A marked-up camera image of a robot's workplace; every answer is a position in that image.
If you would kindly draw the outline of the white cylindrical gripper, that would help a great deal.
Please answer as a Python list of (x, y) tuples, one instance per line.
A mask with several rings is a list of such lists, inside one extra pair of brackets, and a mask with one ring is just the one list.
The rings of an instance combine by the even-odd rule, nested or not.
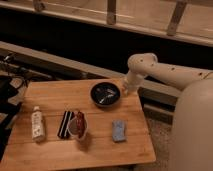
[(125, 95), (135, 92), (140, 87), (142, 77), (139, 75), (128, 73), (123, 79), (123, 93)]

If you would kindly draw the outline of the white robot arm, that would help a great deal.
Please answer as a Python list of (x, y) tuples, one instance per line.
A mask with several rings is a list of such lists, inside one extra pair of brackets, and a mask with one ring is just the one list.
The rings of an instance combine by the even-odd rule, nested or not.
[(181, 91), (172, 123), (168, 171), (213, 171), (213, 70), (160, 63), (153, 53), (129, 57), (124, 91), (153, 77)]

